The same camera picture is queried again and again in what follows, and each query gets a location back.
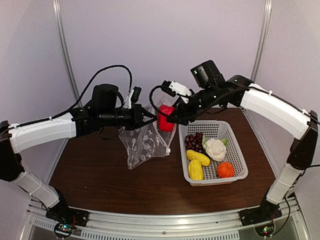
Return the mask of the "red toy bell pepper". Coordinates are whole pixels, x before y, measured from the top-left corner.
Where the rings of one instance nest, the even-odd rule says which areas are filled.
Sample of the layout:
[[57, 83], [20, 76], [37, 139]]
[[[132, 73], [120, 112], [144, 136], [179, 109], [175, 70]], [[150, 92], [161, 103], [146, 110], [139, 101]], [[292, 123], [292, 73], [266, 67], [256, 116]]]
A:
[[[162, 104], [160, 107], [159, 107], [159, 110], [163, 113], [163, 114], [166, 114], [166, 115], [170, 115], [173, 111], [174, 111], [174, 107], [173, 106], [168, 106], [168, 105], [165, 105], [165, 104]], [[158, 113], [158, 127], [159, 127], [159, 130], [160, 131], [163, 131], [163, 132], [172, 132], [173, 129], [174, 129], [174, 126], [175, 124], [174, 123], [170, 123], [167, 121], [167, 118]]]

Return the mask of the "clear zip top bag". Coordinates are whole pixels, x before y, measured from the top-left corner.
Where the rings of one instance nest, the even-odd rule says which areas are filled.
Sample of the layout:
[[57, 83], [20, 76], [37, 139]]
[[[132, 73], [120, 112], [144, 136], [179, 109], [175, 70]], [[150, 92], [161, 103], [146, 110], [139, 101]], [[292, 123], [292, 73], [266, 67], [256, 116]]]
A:
[[138, 129], [120, 130], [119, 139], [126, 150], [127, 168], [133, 170], [152, 158], [170, 155], [176, 129], [174, 124], [171, 131], [161, 130], [156, 120]]

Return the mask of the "yellow toy fruit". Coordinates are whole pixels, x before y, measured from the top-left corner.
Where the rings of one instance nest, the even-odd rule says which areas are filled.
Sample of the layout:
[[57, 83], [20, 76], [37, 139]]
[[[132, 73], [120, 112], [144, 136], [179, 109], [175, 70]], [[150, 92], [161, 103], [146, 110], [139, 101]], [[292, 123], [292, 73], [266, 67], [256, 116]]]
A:
[[203, 180], [204, 174], [202, 164], [199, 160], [194, 159], [189, 162], [188, 174], [192, 180], [200, 181]]
[[211, 163], [211, 160], [206, 155], [191, 149], [186, 151], [186, 157], [189, 161], [198, 160], [205, 167], [208, 167]]

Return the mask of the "yellow toy fruit front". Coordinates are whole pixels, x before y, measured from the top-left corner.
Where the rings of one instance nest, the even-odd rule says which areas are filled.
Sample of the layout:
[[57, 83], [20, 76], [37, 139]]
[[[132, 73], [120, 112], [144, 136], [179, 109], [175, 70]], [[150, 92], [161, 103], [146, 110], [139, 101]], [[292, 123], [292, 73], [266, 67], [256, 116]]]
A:
[[202, 164], [199, 160], [194, 159], [189, 162], [188, 174], [192, 180], [200, 181], [203, 180], [204, 174]]

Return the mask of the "orange toy pumpkin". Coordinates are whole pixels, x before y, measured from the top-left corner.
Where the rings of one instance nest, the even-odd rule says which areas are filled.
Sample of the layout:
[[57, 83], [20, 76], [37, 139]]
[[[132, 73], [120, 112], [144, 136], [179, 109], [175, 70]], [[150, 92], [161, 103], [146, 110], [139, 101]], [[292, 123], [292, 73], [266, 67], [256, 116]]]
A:
[[217, 174], [219, 178], [231, 178], [235, 175], [233, 165], [229, 162], [222, 162], [217, 167]]

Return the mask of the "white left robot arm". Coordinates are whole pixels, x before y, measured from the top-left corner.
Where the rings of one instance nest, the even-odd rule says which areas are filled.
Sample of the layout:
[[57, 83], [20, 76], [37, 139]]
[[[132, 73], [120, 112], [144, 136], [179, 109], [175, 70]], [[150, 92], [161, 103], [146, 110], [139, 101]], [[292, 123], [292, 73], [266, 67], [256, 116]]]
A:
[[129, 131], [155, 122], [157, 117], [137, 103], [140, 93], [141, 88], [134, 87], [127, 98], [123, 98], [117, 86], [100, 84], [93, 88], [91, 100], [84, 107], [72, 108], [61, 116], [12, 125], [2, 121], [1, 180], [13, 182], [37, 198], [57, 220], [69, 221], [73, 214], [63, 195], [28, 172], [22, 165], [20, 153], [60, 139], [83, 137], [96, 131], [102, 133], [105, 127], [123, 127]]

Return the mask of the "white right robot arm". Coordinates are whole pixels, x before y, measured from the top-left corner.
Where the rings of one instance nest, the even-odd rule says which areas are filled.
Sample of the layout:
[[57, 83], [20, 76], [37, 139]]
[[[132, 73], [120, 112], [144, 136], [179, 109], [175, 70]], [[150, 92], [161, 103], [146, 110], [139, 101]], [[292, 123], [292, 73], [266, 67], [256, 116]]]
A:
[[235, 75], [225, 80], [212, 60], [191, 69], [201, 90], [192, 92], [176, 81], [164, 81], [162, 90], [179, 96], [168, 121], [187, 125], [213, 106], [232, 104], [253, 111], [288, 131], [294, 138], [286, 164], [266, 192], [260, 206], [244, 209], [239, 216], [243, 225], [270, 221], [280, 212], [279, 203], [313, 162], [318, 141], [318, 116], [264, 90], [250, 79]]

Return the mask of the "dark red toy grapes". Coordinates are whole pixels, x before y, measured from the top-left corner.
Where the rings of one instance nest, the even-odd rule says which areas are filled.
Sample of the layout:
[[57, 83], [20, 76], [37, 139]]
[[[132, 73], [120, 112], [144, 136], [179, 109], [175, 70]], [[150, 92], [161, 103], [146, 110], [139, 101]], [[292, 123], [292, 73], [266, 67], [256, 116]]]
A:
[[193, 150], [198, 153], [205, 153], [203, 147], [203, 136], [202, 132], [196, 132], [195, 134], [188, 134], [184, 138], [184, 146], [186, 150]]

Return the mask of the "white perforated plastic basket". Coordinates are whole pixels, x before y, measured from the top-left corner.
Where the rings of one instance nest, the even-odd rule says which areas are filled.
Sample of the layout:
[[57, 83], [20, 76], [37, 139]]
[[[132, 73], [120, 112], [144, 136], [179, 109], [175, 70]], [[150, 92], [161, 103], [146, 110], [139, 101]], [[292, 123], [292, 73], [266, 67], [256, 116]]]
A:
[[230, 184], [248, 176], [236, 136], [226, 121], [196, 120], [179, 125], [183, 175], [193, 187]]

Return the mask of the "white toy cauliflower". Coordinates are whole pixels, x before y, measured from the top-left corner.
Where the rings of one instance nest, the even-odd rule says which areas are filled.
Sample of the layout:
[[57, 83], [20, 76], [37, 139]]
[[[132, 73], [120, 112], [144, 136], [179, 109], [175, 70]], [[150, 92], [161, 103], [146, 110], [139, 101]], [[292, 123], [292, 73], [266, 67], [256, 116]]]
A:
[[202, 145], [206, 154], [217, 162], [222, 162], [227, 154], [228, 139], [203, 139]]

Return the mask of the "left round circuit board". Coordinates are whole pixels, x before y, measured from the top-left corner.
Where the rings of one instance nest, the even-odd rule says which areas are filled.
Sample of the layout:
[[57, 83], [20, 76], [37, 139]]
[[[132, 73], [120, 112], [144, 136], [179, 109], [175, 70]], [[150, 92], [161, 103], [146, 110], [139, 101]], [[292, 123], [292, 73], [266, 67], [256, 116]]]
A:
[[70, 226], [65, 223], [57, 223], [53, 228], [53, 233], [56, 235], [56, 237], [60, 239], [65, 239], [70, 237], [75, 228], [73, 226]]

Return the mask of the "round circuit board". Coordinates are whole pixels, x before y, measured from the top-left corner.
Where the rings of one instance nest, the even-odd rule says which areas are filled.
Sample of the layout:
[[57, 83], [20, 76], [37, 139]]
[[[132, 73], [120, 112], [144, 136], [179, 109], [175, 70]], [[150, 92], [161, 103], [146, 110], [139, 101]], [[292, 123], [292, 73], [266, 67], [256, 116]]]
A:
[[70, 237], [75, 228], [73, 226], [70, 226], [65, 223], [57, 223], [53, 228], [53, 233], [56, 235], [56, 237], [60, 239], [65, 239]]
[[268, 238], [274, 234], [275, 224], [270, 222], [270, 223], [255, 225], [254, 231], [259, 237]]

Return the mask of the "right round circuit board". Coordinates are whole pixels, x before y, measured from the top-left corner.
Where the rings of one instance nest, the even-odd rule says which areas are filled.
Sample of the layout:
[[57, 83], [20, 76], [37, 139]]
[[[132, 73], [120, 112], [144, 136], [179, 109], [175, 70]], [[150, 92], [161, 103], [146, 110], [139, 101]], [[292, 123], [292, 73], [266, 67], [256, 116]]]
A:
[[255, 225], [254, 231], [259, 237], [268, 238], [274, 234], [275, 224], [270, 222], [270, 223]]

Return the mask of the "front aluminium rail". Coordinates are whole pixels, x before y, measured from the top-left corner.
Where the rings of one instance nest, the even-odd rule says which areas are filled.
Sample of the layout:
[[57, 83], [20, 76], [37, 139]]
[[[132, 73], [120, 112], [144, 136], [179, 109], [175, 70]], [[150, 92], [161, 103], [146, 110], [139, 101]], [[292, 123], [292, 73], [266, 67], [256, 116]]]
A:
[[[145, 215], [88, 211], [86, 226], [77, 226], [66, 240], [310, 240], [301, 208], [295, 197], [282, 201], [282, 216], [259, 225], [244, 226], [234, 209], [198, 214]], [[262, 224], [275, 224], [272, 238], [260, 237]], [[59, 240], [54, 234], [57, 224], [46, 218], [38, 200], [32, 199], [18, 240]]]

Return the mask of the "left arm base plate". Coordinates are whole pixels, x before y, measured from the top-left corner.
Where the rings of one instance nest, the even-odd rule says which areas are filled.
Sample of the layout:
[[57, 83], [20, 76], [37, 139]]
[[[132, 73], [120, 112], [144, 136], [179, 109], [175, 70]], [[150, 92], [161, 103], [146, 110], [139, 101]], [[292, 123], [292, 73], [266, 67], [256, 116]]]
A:
[[66, 209], [49, 209], [45, 216], [70, 226], [86, 227], [89, 219], [89, 212], [68, 207]]

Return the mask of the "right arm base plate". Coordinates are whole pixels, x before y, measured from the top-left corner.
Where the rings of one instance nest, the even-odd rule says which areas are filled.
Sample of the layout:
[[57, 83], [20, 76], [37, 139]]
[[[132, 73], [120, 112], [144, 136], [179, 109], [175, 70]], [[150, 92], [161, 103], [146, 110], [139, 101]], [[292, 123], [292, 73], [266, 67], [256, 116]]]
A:
[[264, 222], [270, 222], [275, 218], [281, 217], [282, 211], [276, 209], [275, 211], [270, 211], [263, 207], [254, 207], [243, 209], [239, 212], [239, 217], [242, 226], [257, 225]]

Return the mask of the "left aluminium frame post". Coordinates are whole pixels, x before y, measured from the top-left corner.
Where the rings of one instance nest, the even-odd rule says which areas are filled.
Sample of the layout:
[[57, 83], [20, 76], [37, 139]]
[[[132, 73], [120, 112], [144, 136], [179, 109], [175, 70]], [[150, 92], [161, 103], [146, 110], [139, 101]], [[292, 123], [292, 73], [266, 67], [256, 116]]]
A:
[[67, 39], [66, 39], [65, 30], [64, 30], [63, 16], [61, 11], [61, 3], [59, 0], [53, 0], [52, 5], [53, 5], [53, 13], [54, 13], [56, 27], [57, 27], [58, 39], [60, 43], [60, 49], [62, 53], [62, 59], [64, 62], [66, 74], [67, 74], [67, 79], [70, 84], [73, 98], [77, 101], [80, 97], [80, 92], [78, 90], [78, 86], [74, 77], [72, 63], [69, 55]]

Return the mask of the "aluminium frame post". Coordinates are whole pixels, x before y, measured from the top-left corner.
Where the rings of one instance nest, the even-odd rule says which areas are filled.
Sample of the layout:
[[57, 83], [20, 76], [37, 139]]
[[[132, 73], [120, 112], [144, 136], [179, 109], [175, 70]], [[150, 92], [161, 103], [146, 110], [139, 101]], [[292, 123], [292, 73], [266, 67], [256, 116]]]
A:
[[251, 71], [248, 77], [256, 82], [259, 71], [262, 66], [264, 52], [266, 50], [267, 40], [271, 27], [271, 18], [273, 14], [272, 0], [252, 0], [249, 2], [250, 27], [248, 30], [250, 40], [250, 63]]
[[70, 84], [73, 98], [77, 101], [80, 97], [80, 92], [78, 90], [78, 86], [74, 77], [72, 63], [69, 55], [67, 39], [66, 39], [65, 30], [64, 30], [63, 16], [61, 11], [61, 3], [59, 0], [53, 0], [52, 5], [53, 5], [53, 13], [54, 13], [56, 27], [57, 27], [58, 39], [60, 43], [60, 49], [62, 53], [62, 59], [64, 62], [66, 74], [67, 74], [67, 79]]

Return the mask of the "right aluminium frame post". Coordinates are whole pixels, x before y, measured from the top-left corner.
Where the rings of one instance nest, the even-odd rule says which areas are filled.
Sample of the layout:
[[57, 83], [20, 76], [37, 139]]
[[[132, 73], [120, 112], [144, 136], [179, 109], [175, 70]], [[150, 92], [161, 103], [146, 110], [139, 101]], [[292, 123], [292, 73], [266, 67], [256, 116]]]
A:
[[248, 30], [250, 40], [250, 63], [251, 71], [248, 77], [256, 82], [259, 71], [262, 66], [264, 52], [266, 50], [267, 40], [271, 27], [271, 18], [273, 14], [272, 0], [252, 0], [249, 2], [250, 27]]

